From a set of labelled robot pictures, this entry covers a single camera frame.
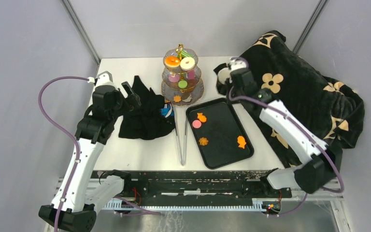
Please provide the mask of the brown madeleine bread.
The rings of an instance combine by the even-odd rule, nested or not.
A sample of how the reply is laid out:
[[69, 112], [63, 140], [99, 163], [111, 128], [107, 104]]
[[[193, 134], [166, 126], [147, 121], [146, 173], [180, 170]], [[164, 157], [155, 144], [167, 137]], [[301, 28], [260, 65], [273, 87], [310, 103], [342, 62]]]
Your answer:
[[195, 81], [189, 81], [188, 83], [187, 83], [187, 87], [186, 87], [186, 89], [185, 89], [185, 92], [193, 92], [194, 91], [194, 89], [195, 89], [195, 87], [199, 84], [200, 82], [198, 81], [198, 82], [195, 82]]

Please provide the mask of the pink cake slice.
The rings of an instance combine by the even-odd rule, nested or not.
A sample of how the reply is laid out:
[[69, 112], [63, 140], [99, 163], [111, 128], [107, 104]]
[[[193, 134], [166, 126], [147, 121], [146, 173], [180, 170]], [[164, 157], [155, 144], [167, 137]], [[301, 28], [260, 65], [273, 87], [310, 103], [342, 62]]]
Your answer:
[[193, 80], [193, 79], [195, 79], [195, 72], [194, 72], [193, 70], [191, 70], [191, 71], [189, 71], [189, 72], [187, 73], [187, 79], [188, 79], [188, 80]]

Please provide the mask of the white frosted donut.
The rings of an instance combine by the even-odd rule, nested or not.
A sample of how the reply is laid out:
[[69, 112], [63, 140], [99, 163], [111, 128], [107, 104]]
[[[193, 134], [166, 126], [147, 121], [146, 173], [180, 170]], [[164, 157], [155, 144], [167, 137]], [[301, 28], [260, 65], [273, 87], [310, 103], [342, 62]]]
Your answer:
[[180, 68], [183, 71], [190, 71], [194, 69], [195, 65], [196, 65], [195, 59], [192, 57], [184, 57], [180, 61]]

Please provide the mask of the brown round chocolate cookie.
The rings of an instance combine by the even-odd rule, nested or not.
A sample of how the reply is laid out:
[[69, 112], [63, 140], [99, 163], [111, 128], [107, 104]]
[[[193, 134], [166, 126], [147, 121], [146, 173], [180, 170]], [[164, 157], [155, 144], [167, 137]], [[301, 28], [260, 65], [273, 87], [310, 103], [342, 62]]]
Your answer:
[[182, 101], [185, 102], [185, 103], [187, 103], [187, 104], [189, 104], [189, 103], [192, 102], [192, 96], [189, 95], [187, 98], [183, 99]]

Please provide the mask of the green round cookie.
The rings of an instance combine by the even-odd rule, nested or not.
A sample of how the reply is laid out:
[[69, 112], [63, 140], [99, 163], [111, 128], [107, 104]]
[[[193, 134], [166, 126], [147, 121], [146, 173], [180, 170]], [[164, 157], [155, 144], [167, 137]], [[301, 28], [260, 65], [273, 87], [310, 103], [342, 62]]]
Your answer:
[[188, 83], [187, 83], [186, 80], [180, 80], [180, 81], [178, 82], [178, 87], [179, 87], [180, 89], [185, 89], [185, 88], [187, 87], [187, 85], [188, 85]]

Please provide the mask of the three-tier glass cake stand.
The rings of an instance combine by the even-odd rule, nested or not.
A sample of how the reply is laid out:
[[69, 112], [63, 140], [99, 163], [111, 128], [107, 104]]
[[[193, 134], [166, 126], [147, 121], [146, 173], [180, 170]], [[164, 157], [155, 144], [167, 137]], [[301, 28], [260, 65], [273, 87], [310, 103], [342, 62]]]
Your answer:
[[161, 91], [167, 102], [177, 106], [196, 103], [204, 93], [199, 57], [194, 50], [178, 44], [162, 59]]

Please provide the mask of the green cake slice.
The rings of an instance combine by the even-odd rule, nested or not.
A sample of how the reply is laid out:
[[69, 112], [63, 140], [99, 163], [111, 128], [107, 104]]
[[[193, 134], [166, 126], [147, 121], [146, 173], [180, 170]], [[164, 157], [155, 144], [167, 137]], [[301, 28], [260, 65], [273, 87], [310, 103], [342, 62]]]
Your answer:
[[183, 58], [186, 58], [186, 57], [191, 57], [191, 55], [186, 52], [182, 47], [181, 48], [178, 48], [177, 49], [177, 57], [179, 59], [183, 59]]

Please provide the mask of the orange leaf cookie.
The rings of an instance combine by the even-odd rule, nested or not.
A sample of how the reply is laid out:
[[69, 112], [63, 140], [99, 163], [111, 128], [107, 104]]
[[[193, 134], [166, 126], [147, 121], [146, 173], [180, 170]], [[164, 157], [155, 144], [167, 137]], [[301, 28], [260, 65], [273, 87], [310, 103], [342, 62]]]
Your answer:
[[181, 96], [179, 96], [179, 95], [175, 95], [175, 96], [173, 97], [173, 101], [174, 101], [174, 102], [181, 102], [181, 101], [182, 101], [182, 98], [181, 98]]

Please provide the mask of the metal serving tongs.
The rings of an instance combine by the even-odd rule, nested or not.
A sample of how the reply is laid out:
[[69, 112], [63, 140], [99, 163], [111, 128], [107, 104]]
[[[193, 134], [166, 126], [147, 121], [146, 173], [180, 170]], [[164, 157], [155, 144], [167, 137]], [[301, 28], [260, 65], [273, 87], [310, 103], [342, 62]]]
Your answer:
[[179, 162], [181, 166], [185, 166], [187, 153], [187, 131], [188, 131], [186, 108], [183, 106], [174, 106], [173, 112], [175, 119], [176, 142], [179, 155]]

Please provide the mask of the orange frosted donut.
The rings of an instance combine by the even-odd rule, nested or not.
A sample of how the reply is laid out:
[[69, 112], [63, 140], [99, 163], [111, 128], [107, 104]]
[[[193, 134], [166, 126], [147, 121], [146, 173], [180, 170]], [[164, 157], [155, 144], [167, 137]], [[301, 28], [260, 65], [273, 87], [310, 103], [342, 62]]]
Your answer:
[[168, 56], [164, 59], [164, 64], [170, 68], [175, 69], [180, 66], [180, 59], [176, 56]]

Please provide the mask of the black mug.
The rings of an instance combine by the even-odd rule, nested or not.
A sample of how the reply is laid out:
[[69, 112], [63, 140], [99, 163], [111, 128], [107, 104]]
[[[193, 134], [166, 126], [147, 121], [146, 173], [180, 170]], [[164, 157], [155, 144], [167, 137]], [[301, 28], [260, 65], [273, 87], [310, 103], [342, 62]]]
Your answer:
[[214, 69], [214, 73], [217, 76], [216, 89], [221, 95], [226, 95], [228, 87], [226, 81], [230, 78], [230, 69], [226, 63], [218, 65]]

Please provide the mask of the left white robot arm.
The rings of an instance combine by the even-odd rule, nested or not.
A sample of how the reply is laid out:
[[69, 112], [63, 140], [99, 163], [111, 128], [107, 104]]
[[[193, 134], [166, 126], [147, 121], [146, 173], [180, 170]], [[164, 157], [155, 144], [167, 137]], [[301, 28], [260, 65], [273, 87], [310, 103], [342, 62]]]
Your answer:
[[127, 96], [124, 96], [108, 71], [100, 73], [97, 77], [82, 78], [94, 85], [92, 104], [78, 122], [75, 134], [71, 134], [47, 114], [42, 103], [45, 89], [50, 84], [65, 79], [64, 76], [49, 81], [38, 95], [42, 114], [74, 143], [71, 161], [61, 186], [51, 203], [40, 207], [39, 217], [53, 226], [56, 232], [59, 230], [89, 232], [94, 227], [97, 214], [112, 197], [117, 194], [125, 197], [132, 192], [130, 175], [123, 171], [113, 171], [104, 183], [89, 195], [86, 194], [86, 189], [94, 166], [114, 131], [117, 119], [138, 109], [141, 102], [128, 82], [121, 84], [127, 93]]

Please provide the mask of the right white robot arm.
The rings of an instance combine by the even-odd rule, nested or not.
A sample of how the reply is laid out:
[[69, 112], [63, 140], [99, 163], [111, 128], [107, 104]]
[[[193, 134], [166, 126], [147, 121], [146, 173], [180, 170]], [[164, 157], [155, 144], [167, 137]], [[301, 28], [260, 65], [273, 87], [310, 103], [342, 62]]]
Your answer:
[[276, 99], [269, 89], [259, 89], [248, 63], [241, 57], [230, 58], [225, 79], [227, 101], [241, 103], [253, 119], [259, 119], [275, 130], [295, 152], [301, 164], [297, 167], [274, 169], [261, 179], [260, 192], [265, 197], [274, 196], [283, 188], [299, 188], [312, 194], [325, 187], [333, 178], [340, 184], [337, 193], [344, 191], [344, 183], [336, 162], [340, 161], [340, 148], [329, 145], [310, 132]]

